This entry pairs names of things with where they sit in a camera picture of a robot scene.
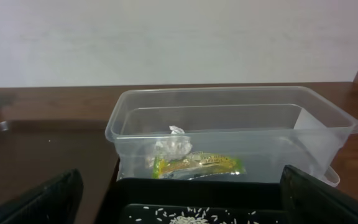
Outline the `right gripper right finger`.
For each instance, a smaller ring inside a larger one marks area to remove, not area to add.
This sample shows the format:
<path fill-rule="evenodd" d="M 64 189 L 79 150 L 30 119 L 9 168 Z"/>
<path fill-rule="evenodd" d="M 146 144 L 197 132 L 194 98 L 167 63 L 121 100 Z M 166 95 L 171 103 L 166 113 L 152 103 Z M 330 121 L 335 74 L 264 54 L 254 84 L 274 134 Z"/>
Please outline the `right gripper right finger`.
<path fill-rule="evenodd" d="M 296 167 L 284 167 L 280 190 L 289 223 L 358 224 L 356 199 Z"/>

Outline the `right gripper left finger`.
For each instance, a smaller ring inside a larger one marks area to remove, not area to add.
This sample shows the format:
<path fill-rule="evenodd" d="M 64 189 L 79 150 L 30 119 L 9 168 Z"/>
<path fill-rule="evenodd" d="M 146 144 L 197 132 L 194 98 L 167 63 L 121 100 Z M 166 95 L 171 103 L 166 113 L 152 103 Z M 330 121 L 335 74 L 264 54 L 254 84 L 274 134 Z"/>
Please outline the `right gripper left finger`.
<path fill-rule="evenodd" d="M 79 170 L 66 170 L 0 205 L 0 224 L 74 223 L 83 188 Z"/>

